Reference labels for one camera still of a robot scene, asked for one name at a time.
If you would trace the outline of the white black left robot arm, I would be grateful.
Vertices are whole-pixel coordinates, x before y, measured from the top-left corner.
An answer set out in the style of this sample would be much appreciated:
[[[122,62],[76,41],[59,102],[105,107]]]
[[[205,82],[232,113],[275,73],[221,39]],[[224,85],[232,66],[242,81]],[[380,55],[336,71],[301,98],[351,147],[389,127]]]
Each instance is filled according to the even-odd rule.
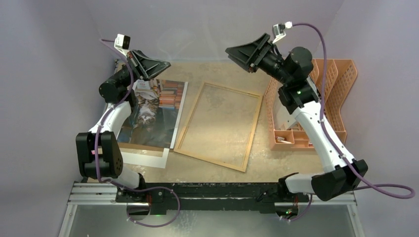
[[[140,173],[126,167],[117,142],[118,132],[134,109],[134,84],[138,79],[150,81],[168,69],[168,61],[152,59],[140,50],[128,51],[122,67],[99,87],[107,109],[88,132],[78,133],[76,148],[79,172],[83,178],[111,183],[128,193],[135,202],[146,199],[147,188]]]

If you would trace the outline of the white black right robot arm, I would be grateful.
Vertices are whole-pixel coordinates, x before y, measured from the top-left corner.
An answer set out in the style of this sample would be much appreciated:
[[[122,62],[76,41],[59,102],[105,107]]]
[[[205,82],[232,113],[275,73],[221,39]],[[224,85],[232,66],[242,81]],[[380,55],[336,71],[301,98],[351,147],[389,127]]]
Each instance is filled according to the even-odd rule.
[[[286,58],[274,52],[268,34],[253,42],[226,48],[228,58],[249,73],[261,69],[281,83],[278,97],[290,115],[302,126],[321,159],[323,173],[292,174],[279,180],[277,194],[289,201],[296,193],[314,194],[329,201],[355,190],[368,171],[344,146],[324,115],[322,97],[309,74],[312,54],[304,47],[293,48]]]

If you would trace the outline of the cat and books photo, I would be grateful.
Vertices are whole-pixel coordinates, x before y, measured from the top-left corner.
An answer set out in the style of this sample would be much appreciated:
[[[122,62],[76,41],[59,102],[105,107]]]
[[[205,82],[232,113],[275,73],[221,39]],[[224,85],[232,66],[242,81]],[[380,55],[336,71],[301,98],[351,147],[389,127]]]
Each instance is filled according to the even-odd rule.
[[[172,149],[187,88],[188,82],[138,79],[133,86],[136,106],[122,125],[118,143]]]

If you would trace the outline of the light wooden picture frame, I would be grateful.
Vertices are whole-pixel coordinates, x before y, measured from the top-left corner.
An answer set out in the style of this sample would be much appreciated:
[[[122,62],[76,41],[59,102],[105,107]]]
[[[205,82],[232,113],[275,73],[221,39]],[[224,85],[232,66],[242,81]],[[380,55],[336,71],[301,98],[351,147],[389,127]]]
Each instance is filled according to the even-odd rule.
[[[262,98],[260,93],[202,82],[174,152],[244,173]]]

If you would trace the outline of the brown cardboard backing board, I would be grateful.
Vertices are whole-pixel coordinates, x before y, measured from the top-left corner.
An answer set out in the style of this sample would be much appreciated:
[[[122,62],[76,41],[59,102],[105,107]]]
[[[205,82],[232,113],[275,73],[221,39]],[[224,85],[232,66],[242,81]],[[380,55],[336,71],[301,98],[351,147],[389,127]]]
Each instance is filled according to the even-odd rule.
[[[164,148],[138,145],[138,144],[118,143],[118,145],[119,145],[120,148],[124,148],[124,149],[146,150],[146,151],[156,151],[156,152],[163,152],[164,151]]]

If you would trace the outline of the white mat board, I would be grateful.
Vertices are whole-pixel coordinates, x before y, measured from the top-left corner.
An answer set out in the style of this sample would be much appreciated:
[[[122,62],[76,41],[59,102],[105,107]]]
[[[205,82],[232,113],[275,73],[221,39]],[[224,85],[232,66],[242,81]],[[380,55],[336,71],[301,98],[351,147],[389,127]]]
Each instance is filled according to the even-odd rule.
[[[123,161],[126,164],[142,165],[164,169],[166,167],[169,152],[170,149],[164,148],[161,157],[127,152],[121,152],[121,154],[123,157]]]

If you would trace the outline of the aluminium rail base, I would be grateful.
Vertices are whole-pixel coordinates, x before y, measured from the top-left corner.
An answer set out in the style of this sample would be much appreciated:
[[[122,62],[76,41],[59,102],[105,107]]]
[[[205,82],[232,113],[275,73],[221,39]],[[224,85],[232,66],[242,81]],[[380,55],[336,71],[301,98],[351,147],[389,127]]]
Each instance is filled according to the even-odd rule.
[[[329,201],[308,194],[283,195],[277,183],[148,183],[149,191],[125,191],[112,184],[75,183],[69,205],[126,207],[134,215],[165,215],[169,211],[258,211],[293,217],[311,205],[356,204],[345,193]]]

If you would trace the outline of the grey white board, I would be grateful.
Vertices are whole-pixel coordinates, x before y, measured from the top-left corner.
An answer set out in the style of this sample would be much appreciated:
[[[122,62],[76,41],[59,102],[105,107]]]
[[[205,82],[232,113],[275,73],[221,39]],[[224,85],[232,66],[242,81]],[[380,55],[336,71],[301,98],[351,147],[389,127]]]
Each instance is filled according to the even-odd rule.
[[[297,121],[288,112],[287,108],[282,105],[279,97],[276,97],[274,100],[272,114],[275,130],[288,130],[297,124]]]

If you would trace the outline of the orange plastic desk organizer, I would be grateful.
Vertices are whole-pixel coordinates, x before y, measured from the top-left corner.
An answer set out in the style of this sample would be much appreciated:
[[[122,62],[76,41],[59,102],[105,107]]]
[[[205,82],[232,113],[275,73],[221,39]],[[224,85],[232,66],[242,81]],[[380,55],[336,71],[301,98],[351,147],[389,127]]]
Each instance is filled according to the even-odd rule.
[[[348,96],[355,80],[357,69],[351,59],[328,59],[326,77],[325,117],[338,138],[345,143],[345,130],[340,109]],[[311,141],[299,123],[288,130],[275,130],[273,121],[273,103],[278,95],[280,84],[272,78],[264,93],[269,127],[269,147],[272,151],[314,151]]]

